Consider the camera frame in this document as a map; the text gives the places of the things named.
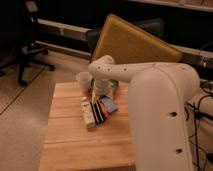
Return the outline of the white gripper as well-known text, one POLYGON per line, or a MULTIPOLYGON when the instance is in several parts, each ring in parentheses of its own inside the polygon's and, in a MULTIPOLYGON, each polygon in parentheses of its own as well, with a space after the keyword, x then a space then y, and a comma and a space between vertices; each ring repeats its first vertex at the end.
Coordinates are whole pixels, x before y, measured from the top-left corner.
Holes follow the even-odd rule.
POLYGON ((92 100, 95 101, 101 96, 107 96, 111 93, 109 79, 95 79, 93 83, 92 100))

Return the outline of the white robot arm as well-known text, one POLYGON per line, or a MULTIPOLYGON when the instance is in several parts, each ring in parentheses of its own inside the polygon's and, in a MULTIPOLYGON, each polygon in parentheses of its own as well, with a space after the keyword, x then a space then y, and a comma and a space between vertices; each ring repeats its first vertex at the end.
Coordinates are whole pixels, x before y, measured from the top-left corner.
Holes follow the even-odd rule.
POLYGON ((194 171, 184 110, 200 86, 193 67, 165 62, 116 65, 105 55, 88 70, 96 81, 128 84, 136 171, 194 171))

